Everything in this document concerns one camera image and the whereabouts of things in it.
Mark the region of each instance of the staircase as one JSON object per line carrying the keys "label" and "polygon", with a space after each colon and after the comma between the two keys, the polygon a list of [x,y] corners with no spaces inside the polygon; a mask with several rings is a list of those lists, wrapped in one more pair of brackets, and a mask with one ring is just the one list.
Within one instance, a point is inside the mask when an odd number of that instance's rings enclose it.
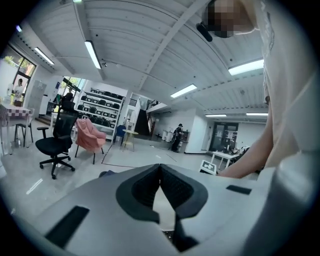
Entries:
{"label": "staircase", "polygon": [[147,112],[145,110],[140,109],[138,119],[136,120],[134,131],[139,133],[140,135],[145,135],[145,136],[150,135],[149,127],[148,127]]}

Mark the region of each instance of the gray floor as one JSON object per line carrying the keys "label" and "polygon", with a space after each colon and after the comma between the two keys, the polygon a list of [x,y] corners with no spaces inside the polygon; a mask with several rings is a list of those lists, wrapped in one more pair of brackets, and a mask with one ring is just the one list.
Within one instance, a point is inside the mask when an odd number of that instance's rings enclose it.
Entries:
{"label": "gray floor", "polygon": [[[32,124],[34,141],[42,139],[42,132],[36,128],[45,125],[37,121],[33,121]],[[10,128],[11,141],[14,139],[14,129]],[[3,129],[3,138],[7,137]],[[135,143],[134,152],[130,145],[123,149],[118,142],[112,147],[111,143],[107,142],[103,150],[104,153],[108,153],[106,155],[97,153],[95,165],[92,164],[93,154],[83,148],[79,148],[77,158],[74,158],[77,145],[73,143],[69,151],[71,156],[69,163],[75,167],[75,172],[65,166],[58,167],[55,171],[56,180],[51,178],[51,164],[45,164],[44,169],[40,169],[39,162],[49,157],[39,152],[34,143],[31,143],[29,148],[21,147],[19,142],[12,143],[14,145],[12,155],[6,154],[8,149],[4,143],[1,152],[5,155],[1,157],[3,177],[0,179],[0,189],[6,199],[8,210],[32,224],[43,210],[75,188],[96,179],[102,171],[112,170],[118,173],[155,163],[178,165],[198,171],[202,160],[211,159],[208,155],[174,153],[136,141],[138,143]],[[160,214],[160,227],[163,230],[172,230],[174,211],[161,190],[156,194],[154,210]]]}

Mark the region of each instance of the ceiling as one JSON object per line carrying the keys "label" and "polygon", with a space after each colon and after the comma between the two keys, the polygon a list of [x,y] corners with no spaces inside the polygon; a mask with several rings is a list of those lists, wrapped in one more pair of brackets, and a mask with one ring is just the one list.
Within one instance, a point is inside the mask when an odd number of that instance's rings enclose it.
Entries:
{"label": "ceiling", "polygon": [[[207,2],[45,0],[12,40],[19,36],[26,51],[39,47],[55,63],[42,60],[43,65],[57,75],[129,89],[171,109],[197,107],[205,114],[266,112],[263,70],[235,76],[228,72],[262,58],[259,32],[207,42],[196,29]],[[107,67],[95,68],[85,40],[93,41],[100,63]],[[197,86],[193,92],[170,97],[191,84]]]}

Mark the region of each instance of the checkered tablecloth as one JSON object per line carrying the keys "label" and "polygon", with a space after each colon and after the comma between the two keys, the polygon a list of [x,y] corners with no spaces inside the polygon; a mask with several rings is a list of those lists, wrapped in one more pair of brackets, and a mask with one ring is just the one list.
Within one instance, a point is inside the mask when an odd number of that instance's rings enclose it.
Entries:
{"label": "checkered tablecloth", "polygon": [[6,120],[7,117],[10,118],[26,118],[31,114],[31,110],[21,107],[14,106],[10,104],[2,103],[0,104],[0,119]]}

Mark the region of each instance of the glass door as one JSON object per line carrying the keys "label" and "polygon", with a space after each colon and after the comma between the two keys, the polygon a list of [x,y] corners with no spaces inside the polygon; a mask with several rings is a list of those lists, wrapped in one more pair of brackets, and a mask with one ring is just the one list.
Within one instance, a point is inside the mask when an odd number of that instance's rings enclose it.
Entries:
{"label": "glass door", "polygon": [[238,123],[215,122],[209,150],[215,152],[223,151],[228,146],[233,147],[237,139],[237,132]]}

